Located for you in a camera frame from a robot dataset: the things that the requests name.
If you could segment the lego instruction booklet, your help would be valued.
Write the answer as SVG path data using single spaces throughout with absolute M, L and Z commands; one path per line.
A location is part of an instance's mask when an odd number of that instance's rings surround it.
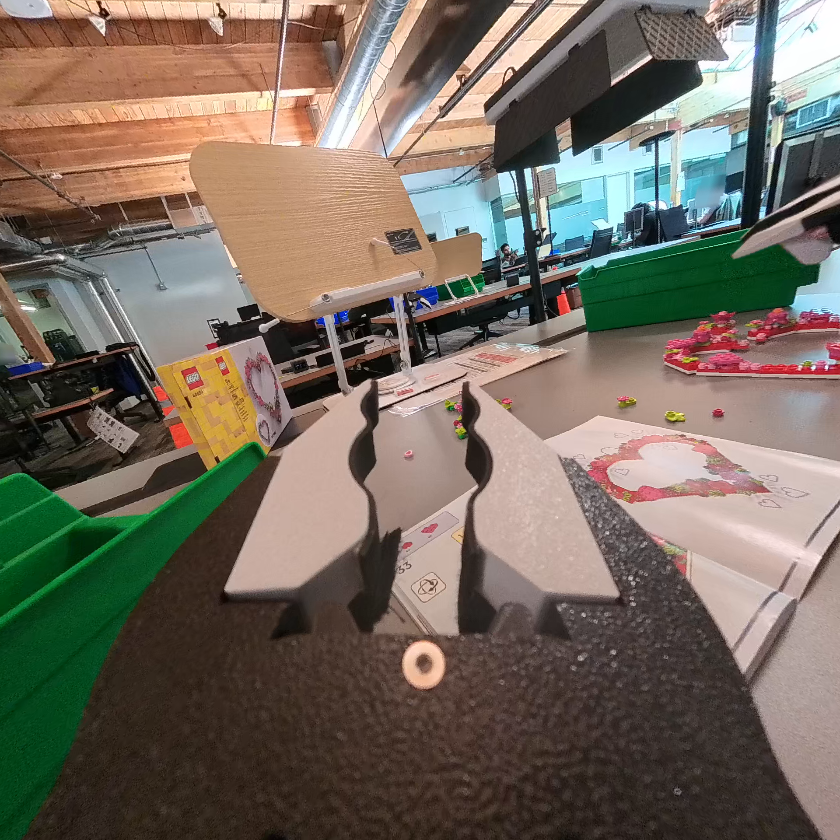
M 620 507 L 612 527 L 632 518 L 665 552 L 750 679 L 838 534 L 838 463 L 603 416 L 545 443 L 563 459 L 607 566 L 606 519 Z M 422 632 L 459 633 L 475 489 L 402 535 L 393 594 Z

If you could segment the thick black pole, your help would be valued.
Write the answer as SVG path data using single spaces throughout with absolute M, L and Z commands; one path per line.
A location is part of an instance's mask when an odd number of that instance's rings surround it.
M 758 1 L 757 4 L 748 139 L 742 181 L 742 229 L 753 226 L 760 215 L 779 7 L 779 1 Z

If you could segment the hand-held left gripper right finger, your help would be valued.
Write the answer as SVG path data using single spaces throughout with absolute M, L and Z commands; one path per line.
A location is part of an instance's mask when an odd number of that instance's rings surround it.
M 541 632 L 560 604 L 618 604 L 563 459 L 481 387 L 464 386 L 462 407 L 476 489 L 461 544 L 458 631 L 486 633 L 507 605 Z

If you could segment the silver ventilation duct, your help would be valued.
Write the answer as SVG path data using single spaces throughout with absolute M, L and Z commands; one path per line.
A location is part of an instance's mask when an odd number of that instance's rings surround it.
M 322 120 L 316 140 L 319 148 L 349 145 L 354 115 L 407 5 L 407 1 L 365 3 L 360 24 L 343 58 L 338 86 Z

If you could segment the red pink lego heart model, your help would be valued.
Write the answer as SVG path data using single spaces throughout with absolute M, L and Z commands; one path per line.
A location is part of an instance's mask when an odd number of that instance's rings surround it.
M 663 364 L 685 375 L 761 380 L 838 381 L 839 315 L 828 309 L 804 310 L 793 314 L 786 308 L 770 310 L 739 329 L 734 313 L 720 311 L 699 322 L 691 335 L 668 341 Z M 761 362 L 744 356 L 773 340 L 792 335 L 831 334 L 826 357 L 818 360 Z

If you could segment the white printed paper sheet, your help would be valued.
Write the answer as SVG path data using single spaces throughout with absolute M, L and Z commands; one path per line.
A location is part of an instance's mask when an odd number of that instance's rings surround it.
M 120 455 L 128 454 L 140 438 L 138 432 L 98 406 L 90 412 L 87 427 L 97 439 Z

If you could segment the thin black pole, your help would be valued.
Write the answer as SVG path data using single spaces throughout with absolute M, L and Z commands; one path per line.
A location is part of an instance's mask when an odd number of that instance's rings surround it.
M 524 170 L 519 168 L 514 171 L 518 202 L 520 206 L 521 222 L 523 227 L 523 244 L 528 263 L 528 271 L 531 284 L 531 302 L 529 305 L 530 324 L 536 325 L 546 322 L 548 319 L 545 300 L 543 295 L 542 281 L 539 269 L 537 232 L 531 220 L 530 200 L 528 185 Z

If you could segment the green plastic divided bin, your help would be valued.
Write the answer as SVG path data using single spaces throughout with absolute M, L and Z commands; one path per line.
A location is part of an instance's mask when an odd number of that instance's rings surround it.
M 1 482 L 1 838 L 51 791 L 111 645 L 154 577 L 266 458 L 247 444 L 148 514 L 93 518 Z

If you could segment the green plastic stacked bin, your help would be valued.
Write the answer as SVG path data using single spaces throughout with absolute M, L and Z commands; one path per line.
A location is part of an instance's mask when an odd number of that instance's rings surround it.
M 744 232 L 735 231 L 647 251 L 638 249 L 581 269 L 576 282 L 583 298 L 595 301 L 736 280 L 755 282 L 760 290 L 773 277 L 781 277 L 794 287 L 817 282 L 821 271 L 818 265 L 803 265 L 778 245 L 736 257 L 744 237 Z
M 628 281 L 597 287 L 579 281 L 584 317 L 590 332 L 701 319 L 719 311 L 750 312 L 792 304 L 797 291 L 816 283 L 813 277 L 754 276 L 695 286 Z

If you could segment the black overhead light panel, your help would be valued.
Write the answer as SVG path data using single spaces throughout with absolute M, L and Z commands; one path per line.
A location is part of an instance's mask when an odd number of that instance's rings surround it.
M 698 88 L 700 63 L 728 57 L 710 6 L 585 3 L 486 101 L 496 173 L 558 163 L 565 122 L 580 154 Z

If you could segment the clear plastic bag red label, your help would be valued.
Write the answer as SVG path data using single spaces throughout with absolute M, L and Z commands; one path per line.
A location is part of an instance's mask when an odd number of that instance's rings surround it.
M 460 353 L 445 356 L 441 361 L 424 364 L 414 372 L 420 382 L 433 386 L 445 383 L 445 377 L 456 374 L 453 382 L 477 380 L 489 384 L 535 365 L 566 355 L 564 348 L 539 347 L 528 343 L 489 342 Z

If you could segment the dark wooden side desk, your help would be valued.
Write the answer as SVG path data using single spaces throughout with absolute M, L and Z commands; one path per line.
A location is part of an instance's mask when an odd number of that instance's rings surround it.
M 96 408 L 120 421 L 153 416 L 161 424 L 165 415 L 155 394 L 156 382 L 150 361 L 134 342 L 111 344 L 104 351 L 88 351 L 51 365 L 2 368 L 5 392 L 14 396 L 14 385 L 26 385 L 40 399 L 39 406 L 23 409 L 29 425 L 59 424 L 78 448 L 90 440 L 81 432 L 81 420 L 89 419 Z

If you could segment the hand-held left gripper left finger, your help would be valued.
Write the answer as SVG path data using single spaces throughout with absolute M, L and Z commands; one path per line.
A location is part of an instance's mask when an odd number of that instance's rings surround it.
M 387 612 L 402 534 L 381 532 L 365 484 L 377 386 L 354 388 L 283 450 L 224 585 L 230 602 L 284 605 L 279 634 L 307 632 L 332 606 L 370 633 Z

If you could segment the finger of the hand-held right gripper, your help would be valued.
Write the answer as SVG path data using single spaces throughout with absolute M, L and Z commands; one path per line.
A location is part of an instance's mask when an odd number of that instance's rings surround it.
M 839 176 L 756 223 L 732 257 L 739 259 L 775 246 L 797 261 L 825 261 L 839 248 Z

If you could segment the black computer monitor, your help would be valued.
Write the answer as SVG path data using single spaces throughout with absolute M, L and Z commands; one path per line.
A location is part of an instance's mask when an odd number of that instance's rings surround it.
M 771 215 L 839 173 L 839 127 L 783 139 L 773 155 L 764 214 Z

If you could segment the long office desk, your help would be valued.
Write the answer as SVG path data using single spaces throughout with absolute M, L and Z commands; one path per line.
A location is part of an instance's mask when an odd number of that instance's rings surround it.
M 576 277 L 582 268 L 573 266 L 553 269 L 540 275 L 543 302 L 549 312 L 550 301 L 556 302 L 562 291 L 576 283 Z M 423 308 L 413 315 L 417 341 L 423 351 L 430 351 L 431 341 L 438 355 L 439 339 L 442 335 L 459 329 L 479 329 L 480 335 L 487 338 L 499 338 L 500 333 L 492 332 L 490 325 L 503 320 L 508 314 L 529 310 L 534 299 L 532 284 L 523 281 L 516 286 L 509 286 L 502 280 L 486 286 L 475 296 L 439 302 L 431 308 Z M 372 324 L 395 331 L 396 321 L 393 313 L 375 316 Z

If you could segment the yellow lego box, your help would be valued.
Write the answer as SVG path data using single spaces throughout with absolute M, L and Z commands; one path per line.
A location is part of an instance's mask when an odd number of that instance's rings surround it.
M 207 469 L 248 444 L 268 453 L 292 420 L 261 336 L 160 365 L 156 372 Z

